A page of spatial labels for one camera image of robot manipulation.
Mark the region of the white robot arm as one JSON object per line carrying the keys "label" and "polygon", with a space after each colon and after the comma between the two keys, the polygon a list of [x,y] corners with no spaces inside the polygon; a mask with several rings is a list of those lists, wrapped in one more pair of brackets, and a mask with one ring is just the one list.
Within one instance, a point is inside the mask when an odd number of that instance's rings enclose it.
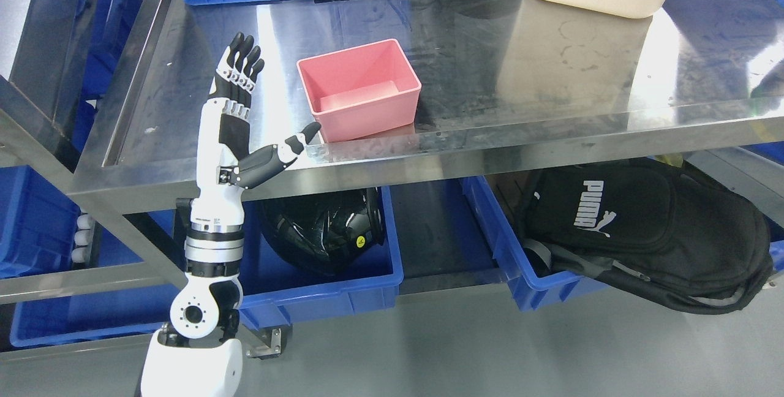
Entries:
{"label": "white robot arm", "polygon": [[193,225],[185,241],[186,285],[146,350],[141,396],[233,396],[243,377],[237,338],[240,225]]}

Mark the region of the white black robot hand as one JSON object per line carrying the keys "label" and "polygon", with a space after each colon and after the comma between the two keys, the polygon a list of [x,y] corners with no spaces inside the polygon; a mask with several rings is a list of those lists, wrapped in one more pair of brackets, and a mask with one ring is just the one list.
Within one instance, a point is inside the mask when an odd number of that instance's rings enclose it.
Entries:
{"label": "white black robot hand", "polygon": [[237,33],[218,60],[198,130],[191,227],[199,232],[235,232],[244,224],[241,197],[289,168],[320,132],[310,123],[279,143],[251,151],[252,93],[265,62],[252,35]]}

